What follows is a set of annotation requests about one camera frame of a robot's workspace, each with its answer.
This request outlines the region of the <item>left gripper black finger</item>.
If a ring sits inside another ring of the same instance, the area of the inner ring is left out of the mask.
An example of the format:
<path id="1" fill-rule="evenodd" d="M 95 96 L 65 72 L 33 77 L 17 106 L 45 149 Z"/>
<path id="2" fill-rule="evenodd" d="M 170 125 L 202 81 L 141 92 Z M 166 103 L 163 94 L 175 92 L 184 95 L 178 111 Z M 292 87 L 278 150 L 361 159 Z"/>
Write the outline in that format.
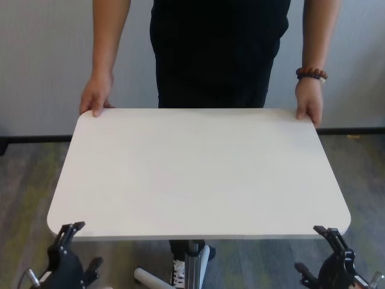
<path id="1" fill-rule="evenodd" d="M 69 252 L 69 246 L 75 234 L 85 226 L 85 222 L 63 225 L 54 242 L 48 248 L 49 259 L 59 259 Z"/>
<path id="2" fill-rule="evenodd" d="M 99 267 L 103 263 L 103 258 L 102 257 L 96 257 L 93 258 L 84 272 L 84 282 L 94 282 L 99 278 Z"/>

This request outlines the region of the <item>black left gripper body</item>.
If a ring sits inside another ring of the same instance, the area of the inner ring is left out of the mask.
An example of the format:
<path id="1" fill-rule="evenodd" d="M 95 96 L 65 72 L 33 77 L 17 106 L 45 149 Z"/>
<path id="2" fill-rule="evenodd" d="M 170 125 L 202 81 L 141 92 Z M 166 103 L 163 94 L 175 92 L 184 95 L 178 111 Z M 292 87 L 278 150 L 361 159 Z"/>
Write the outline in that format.
<path id="1" fill-rule="evenodd" d="M 39 277 L 39 288 L 87 288 L 78 256 L 69 251 L 59 259 L 49 259 L 48 267 Z"/>

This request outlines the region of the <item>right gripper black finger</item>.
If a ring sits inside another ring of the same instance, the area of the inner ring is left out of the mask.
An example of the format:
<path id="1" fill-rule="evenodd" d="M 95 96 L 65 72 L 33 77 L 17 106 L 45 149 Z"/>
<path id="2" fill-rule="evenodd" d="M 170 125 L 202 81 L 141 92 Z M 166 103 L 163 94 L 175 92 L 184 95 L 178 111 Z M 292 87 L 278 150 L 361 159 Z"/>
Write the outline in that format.
<path id="1" fill-rule="evenodd" d="M 316 225 L 313 227 L 314 231 L 324 237 L 333 250 L 333 255 L 341 261 L 353 261 L 354 251 L 348 247 L 342 235 L 336 228 L 325 228 Z"/>
<path id="2" fill-rule="evenodd" d="M 295 263 L 294 267 L 297 272 L 301 274 L 301 285 L 319 285 L 318 278 L 316 278 L 303 263 Z"/>

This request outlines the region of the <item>person's left hand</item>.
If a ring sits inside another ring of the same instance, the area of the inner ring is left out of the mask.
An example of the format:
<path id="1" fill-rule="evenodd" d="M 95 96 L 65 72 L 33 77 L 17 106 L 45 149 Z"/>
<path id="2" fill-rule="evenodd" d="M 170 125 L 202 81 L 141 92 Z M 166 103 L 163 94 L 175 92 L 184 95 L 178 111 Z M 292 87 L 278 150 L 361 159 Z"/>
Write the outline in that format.
<path id="1" fill-rule="evenodd" d="M 296 85 L 295 97 L 297 120 L 303 120 L 307 116 L 317 128 L 322 122 L 324 106 L 321 82 L 314 78 L 302 78 Z"/>

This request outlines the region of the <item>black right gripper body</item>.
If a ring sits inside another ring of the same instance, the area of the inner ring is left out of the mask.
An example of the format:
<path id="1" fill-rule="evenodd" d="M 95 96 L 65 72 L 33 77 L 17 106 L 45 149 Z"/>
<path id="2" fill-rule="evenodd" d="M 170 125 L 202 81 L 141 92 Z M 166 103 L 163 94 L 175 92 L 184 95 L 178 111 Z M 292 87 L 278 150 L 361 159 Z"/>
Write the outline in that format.
<path id="1" fill-rule="evenodd" d="M 333 253 L 321 266 L 318 280 L 319 288 L 366 288 L 366 281 L 357 273 L 354 260 L 341 261 Z"/>

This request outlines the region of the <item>person's right hand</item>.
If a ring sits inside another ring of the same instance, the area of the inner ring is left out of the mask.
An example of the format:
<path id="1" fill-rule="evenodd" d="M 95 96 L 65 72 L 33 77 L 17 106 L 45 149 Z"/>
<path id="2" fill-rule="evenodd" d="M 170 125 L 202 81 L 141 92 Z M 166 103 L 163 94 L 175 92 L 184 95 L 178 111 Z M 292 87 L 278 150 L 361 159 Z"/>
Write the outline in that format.
<path id="1" fill-rule="evenodd" d="M 79 114 L 91 111 L 93 117 L 99 117 L 104 109 L 114 108 L 109 101 L 113 81 L 110 72 L 92 72 L 81 94 Z"/>

